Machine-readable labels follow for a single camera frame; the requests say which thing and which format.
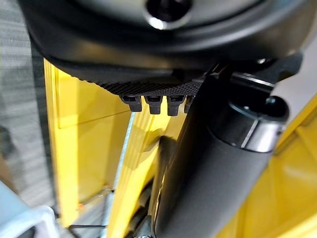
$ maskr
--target black cylindrical tube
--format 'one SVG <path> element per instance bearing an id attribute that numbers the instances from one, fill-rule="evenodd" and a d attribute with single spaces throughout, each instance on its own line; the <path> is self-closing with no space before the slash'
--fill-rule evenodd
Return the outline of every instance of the black cylindrical tube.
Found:
<path id="1" fill-rule="evenodd" d="M 288 116 L 280 98 L 244 106 L 247 100 L 230 98 L 219 80 L 206 80 L 165 168 L 153 216 L 156 238 L 215 236 L 265 169 Z"/>

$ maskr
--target yellow painted surface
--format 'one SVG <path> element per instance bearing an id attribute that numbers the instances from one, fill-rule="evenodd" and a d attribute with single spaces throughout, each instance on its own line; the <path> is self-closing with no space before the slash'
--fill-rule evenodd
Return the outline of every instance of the yellow painted surface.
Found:
<path id="1" fill-rule="evenodd" d="M 114 204 L 110 215 L 108 238 L 122 238 L 136 207 L 140 192 L 153 177 L 153 161 L 158 151 L 158 138 L 164 134 L 170 117 L 164 99 L 160 115 L 150 115 L 149 106 L 136 113 L 124 159 Z"/>
<path id="2" fill-rule="evenodd" d="M 112 187 L 131 113 L 118 96 L 46 60 L 45 80 L 60 221 L 68 227 L 81 203 Z"/>
<path id="3" fill-rule="evenodd" d="M 119 97 L 94 83 L 80 81 L 61 70 L 56 70 L 55 74 L 56 107 L 60 128 L 129 110 Z"/>

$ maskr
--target white plastic part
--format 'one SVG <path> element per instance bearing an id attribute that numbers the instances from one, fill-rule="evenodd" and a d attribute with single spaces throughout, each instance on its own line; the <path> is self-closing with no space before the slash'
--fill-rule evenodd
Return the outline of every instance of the white plastic part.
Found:
<path id="1" fill-rule="evenodd" d="M 34 238 L 59 238 L 50 207 L 28 208 L 0 181 L 0 237 L 17 238 L 32 227 Z"/>

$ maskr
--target gray carpet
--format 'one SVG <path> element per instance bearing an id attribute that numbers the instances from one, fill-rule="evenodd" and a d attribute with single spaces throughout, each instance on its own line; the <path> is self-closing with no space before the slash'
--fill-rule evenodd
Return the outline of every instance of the gray carpet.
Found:
<path id="1" fill-rule="evenodd" d="M 47 120 L 43 57 L 32 47 L 15 0 L 0 4 L 0 151 L 20 198 L 29 206 L 58 207 Z M 78 219 L 101 224 L 104 202 Z M 73 237 L 58 227 L 63 238 Z M 100 229 L 78 229 L 96 238 Z"/>

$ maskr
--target gray floor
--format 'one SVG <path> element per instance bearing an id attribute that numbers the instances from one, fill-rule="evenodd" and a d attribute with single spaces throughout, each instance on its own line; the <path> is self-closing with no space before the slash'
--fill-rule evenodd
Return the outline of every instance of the gray floor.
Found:
<path id="1" fill-rule="evenodd" d="M 314 59 L 317 42 L 306 50 L 302 71 L 281 82 L 291 119 L 317 92 Z M 20 197 L 29 205 L 55 206 L 44 89 L 43 58 L 31 48 L 15 0 L 0 4 L 0 150 Z M 100 223 L 99 214 L 87 223 Z M 91 231 L 82 237 L 93 237 Z M 61 229 L 63 237 L 71 237 Z"/>

